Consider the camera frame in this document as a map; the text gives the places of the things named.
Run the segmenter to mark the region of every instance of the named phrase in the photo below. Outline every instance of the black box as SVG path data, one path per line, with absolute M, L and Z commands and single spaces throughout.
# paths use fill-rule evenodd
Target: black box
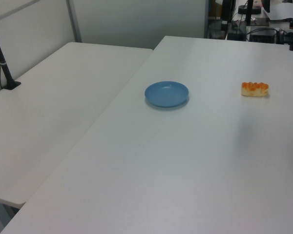
M 228 24 L 227 40 L 246 41 L 246 22 L 232 22 Z
M 260 43 L 274 43 L 276 31 L 273 28 L 267 27 L 251 27 L 252 30 L 260 30 L 250 34 L 250 41 Z

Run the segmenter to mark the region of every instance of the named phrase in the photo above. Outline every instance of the plate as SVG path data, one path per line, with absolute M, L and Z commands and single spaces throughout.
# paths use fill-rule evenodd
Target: plate
M 187 101 L 189 90 L 181 83 L 162 81 L 150 85 L 145 91 L 145 96 L 155 106 L 173 107 Z

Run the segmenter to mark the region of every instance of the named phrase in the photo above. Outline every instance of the bread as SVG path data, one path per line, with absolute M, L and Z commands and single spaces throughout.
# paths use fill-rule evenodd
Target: bread
M 268 94 L 268 84 L 264 83 L 242 83 L 241 94 L 243 96 L 263 97 Z

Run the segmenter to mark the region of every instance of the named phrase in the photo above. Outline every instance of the white table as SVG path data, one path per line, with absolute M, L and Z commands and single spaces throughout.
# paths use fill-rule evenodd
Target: white table
M 151 52 L 69 43 L 0 91 L 0 202 L 21 207 Z
M 147 104 L 162 80 L 188 104 Z M 293 52 L 165 37 L 2 232 L 32 233 L 293 234 Z

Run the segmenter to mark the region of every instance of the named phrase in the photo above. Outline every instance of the white wall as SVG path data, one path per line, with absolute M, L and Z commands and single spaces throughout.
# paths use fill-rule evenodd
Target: white wall
M 71 41 L 65 0 L 40 0 L 0 20 L 0 46 L 14 79 Z
M 82 42 L 154 49 L 165 35 L 204 36 L 207 0 L 71 0 Z

